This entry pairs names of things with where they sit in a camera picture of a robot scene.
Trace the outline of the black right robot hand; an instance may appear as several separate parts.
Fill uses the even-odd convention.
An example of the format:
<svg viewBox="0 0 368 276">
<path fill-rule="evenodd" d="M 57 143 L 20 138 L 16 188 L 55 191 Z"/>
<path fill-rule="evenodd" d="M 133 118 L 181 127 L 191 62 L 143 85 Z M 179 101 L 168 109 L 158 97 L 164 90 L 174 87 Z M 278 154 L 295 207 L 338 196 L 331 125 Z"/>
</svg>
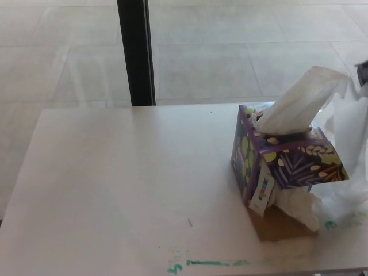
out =
<svg viewBox="0 0 368 276">
<path fill-rule="evenodd" d="M 358 77 L 360 87 L 363 87 L 368 81 L 368 61 L 356 64 L 356 74 Z"/>
</svg>

